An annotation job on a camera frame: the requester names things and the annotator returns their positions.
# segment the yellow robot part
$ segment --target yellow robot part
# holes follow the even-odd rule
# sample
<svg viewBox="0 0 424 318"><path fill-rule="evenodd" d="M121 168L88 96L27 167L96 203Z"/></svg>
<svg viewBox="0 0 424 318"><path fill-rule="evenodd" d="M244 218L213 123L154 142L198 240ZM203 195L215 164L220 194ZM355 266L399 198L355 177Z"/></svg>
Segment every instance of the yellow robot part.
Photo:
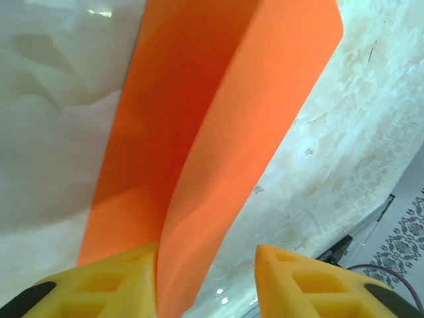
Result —
<svg viewBox="0 0 424 318"><path fill-rule="evenodd" d="M24 318L156 318L157 244L47 277L54 287Z"/></svg>
<svg viewBox="0 0 424 318"><path fill-rule="evenodd" d="M396 318L364 285L385 284L274 246L256 249L261 318Z"/></svg>

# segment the marble surface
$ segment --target marble surface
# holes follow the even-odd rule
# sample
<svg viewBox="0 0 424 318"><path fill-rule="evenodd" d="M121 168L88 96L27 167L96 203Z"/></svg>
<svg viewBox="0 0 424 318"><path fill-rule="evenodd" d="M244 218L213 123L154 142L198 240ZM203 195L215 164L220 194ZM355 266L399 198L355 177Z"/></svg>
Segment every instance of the marble surface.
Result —
<svg viewBox="0 0 424 318"><path fill-rule="evenodd" d="M424 141L424 2L339 1L344 38L185 317L256 301L257 244L314 256ZM0 4L0 305L74 266L144 0Z"/></svg>
<svg viewBox="0 0 424 318"><path fill-rule="evenodd" d="M256 245L318 256L384 202L424 141L424 2L338 4L342 42L185 318L238 317L256 301Z"/></svg>

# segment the wire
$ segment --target wire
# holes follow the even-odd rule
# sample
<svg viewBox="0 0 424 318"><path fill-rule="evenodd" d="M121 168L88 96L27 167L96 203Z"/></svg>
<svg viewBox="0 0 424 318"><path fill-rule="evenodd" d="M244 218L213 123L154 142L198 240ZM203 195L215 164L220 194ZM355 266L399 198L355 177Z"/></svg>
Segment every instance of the wire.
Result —
<svg viewBox="0 0 424 318"><path fill-rule="evenodd" d="M383 267L383 266L379 266L379 265L374 265L374 264L359 264L359 265L355 265L355 266L351 266L349 268L347 268L348 270L355 270L357 268L375 268L377 270L382 270L384 272L387 272L393 276L395 276L398 280L400 280L405 287L409 290L409 292L411 293L413 300L415 301L415 303L417 304L417 308L418 310L424 314L424 307L423 307L423 303L421 302L421 300L419 299L418 293L415 291L415 289L412 287L412 285L399 273L395 272L394 270L391 270L389 268Z"/></svg>

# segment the orange foam edge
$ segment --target orange foam edge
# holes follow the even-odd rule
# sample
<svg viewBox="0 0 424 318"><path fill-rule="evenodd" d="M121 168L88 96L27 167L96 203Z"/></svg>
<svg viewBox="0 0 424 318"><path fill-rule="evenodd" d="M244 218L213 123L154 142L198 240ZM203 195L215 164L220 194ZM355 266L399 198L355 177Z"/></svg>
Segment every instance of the orange foam edge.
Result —
<svg viewBox="0 0 424 318"><path fill-rule="evenodd" d="M158 256L158 316L180 317L343 35L336 1L263 0L185 161Z"/></svg>

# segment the orange foam board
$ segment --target orange foam board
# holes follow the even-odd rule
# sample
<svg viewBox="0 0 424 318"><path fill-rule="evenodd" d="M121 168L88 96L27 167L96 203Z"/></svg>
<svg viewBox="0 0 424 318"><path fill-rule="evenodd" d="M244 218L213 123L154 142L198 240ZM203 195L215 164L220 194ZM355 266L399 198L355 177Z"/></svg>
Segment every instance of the orange foam board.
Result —
<svg viewBox="0 0 424 318"><path fill-rule="evenodd" d="M173 318L343 26L335 0L150 0L145 15L79 262L160 241L158 316Z"/></svg>

